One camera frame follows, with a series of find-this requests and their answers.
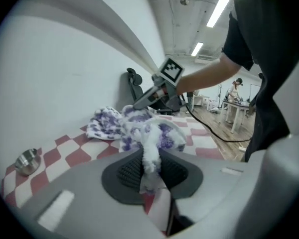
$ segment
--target black shirt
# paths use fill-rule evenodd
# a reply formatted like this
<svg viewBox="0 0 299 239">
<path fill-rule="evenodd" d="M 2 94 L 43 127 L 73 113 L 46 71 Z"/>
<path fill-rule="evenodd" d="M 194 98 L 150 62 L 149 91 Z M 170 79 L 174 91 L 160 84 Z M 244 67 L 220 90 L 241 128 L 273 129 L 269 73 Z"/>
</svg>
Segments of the black shirt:
<svg viewBox="0 0 299 239">
<path fill-rule="evenodd" d="M 245 153 L 248 161 L 253 152 L 289 134 L 273 95 L 299 60 L 299 32 L 279 0 L 234 0 L 234 5 L 223 52 L 247 70 L 259 64 L 263 73 L 254 135 Z"/>
</svg>

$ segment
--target white towel with purple pattern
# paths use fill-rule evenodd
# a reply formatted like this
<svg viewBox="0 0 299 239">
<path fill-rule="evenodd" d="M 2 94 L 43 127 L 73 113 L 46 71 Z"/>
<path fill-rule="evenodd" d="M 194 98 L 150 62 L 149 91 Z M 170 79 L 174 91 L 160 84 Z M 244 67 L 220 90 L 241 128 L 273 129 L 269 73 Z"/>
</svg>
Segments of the white towel with purple pattern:
<svg viewBox="0 0 299 239">
<path fill-rule="evenodd" d="M 143 147 L 143 166 L 145 175 L 142 180 L 143 190 L 155 192 L 159 181 L 159 148 L 183 151 L 186 144 L 184 132 L 173 122 L 156 117 L 150 111 L 135 110 L 125 106 L 122 114 L 112 107 L 95 112 L 87 126 L 89 138 L 102 140 L 121 139 L 120 150 L 129 151 Z"/>
</svg>

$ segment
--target person's arm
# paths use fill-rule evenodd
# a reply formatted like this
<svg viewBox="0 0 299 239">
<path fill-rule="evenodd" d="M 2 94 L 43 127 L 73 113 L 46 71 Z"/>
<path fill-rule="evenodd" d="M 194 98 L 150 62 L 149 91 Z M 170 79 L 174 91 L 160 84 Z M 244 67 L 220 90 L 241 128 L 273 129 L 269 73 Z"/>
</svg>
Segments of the person's arm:
<svg viewBox="0 0 299 239">
<path fill-rule="evenodd" d="M 182 77 L 177 84 L 177 94 L 215 86 L 235 75 L 240 67 L 222 53 L 219 59 L 203 69 Z"/>
<path fill-rule="evenodd" d="M 252 55 L 239 30 L 238 21 L 231 13 L 222 51 L 218 60 L 198 72 L 182 77 L 177 85 L 177 93 L 181 95 L 187 91 L 215 86 L 235 75 L 241 66 L 250 70 L 253 65 Z"/>
</svg>

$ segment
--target stainless steel bowl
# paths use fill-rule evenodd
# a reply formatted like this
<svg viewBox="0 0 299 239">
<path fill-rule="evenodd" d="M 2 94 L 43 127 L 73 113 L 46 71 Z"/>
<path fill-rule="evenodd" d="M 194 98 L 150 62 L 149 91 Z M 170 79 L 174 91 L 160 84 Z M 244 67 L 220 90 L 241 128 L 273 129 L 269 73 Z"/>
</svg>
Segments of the stainless steel bowl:
<svg viewBox="0 0 299 239">
<path fill-rule="evenodd" d="M 29 149 L 16 159 L 14 167 L 21 175 L 28 176 L 38 169 L 40 163 L 41 158 L 37 154 L 36 149 Z"/>
</svg>

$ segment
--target table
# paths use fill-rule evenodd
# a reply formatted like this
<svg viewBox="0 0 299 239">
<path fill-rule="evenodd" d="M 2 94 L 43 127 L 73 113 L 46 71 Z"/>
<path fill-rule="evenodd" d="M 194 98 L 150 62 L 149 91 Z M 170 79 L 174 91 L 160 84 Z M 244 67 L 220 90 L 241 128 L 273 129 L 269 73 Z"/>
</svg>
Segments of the table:
<svg viewBox="0 0 299 239">
<path fill-rule="evenodd" d="M 224 159 L 210 133 L 195 119 L 159 117 L 174 122 L 183 130 L 187 138 L 184 153 L 208 159 Z M 1 183 L 4 200 L 13 207 L 21 208 L 30 197 L 69 169 L 96 159 L 119 155 L 120 140 L 88 139 L 85 131 L 86 126 L 74 128 L 56 140 L 34 146 L 41 157 L 41 164 L 28 177 L 20 176 L 13 164 L 7 167 Z M 162 210 L 169 208 L 166 204 L 166 201 L 170 201 L 169 191 L 162 189 L 159 194 L 144 195 L 144 199 L 149 219 L 159 230 L 166 231 L 168 212 Z"/>
<path fill-rule="evenodd" d="M 207 109 L 208 109 L 208 106 L 209 106 L 209 97 L 207 97 L 207 96 L 201 96 L 201 95 L 199 95 L 199 96 L 193 95 L 192 109 L 194 109 L 195 98 L 201 98 L 201 106 L 202 107 L 204 105 L 204 101 L 206 101 L 206 99 L 207 99 Z"/>
<path fill-rule="evenodd" d="M 243 110 L 243 118 L 242 118 L 242 121 L 241 121 L 241 124 L 243 124 L 244 123 L 244 118 L 245 118 L 245 115 L 246 115 L 246 110 L 249 109 L 249 106 L 240 105 L 239 103 L 232 103 L 232 102 L 228 102 L 228 101 L 223 101 L 223 104 L 221 106 L 221 112 L 218 115 L 218 122 L 219 123 L 222 122 L 222 118 L 223 118 L 223 115 L 224 115 L 224 104 L 227 104 L 228 106 L 233 106 L 233 107 L 237 108 L 234 123 L 233 123 L 233 127 L 231 128 L 231 131 L 230 131 L 231 133 L 234 133 L 240 111 Z"/>
</svg>

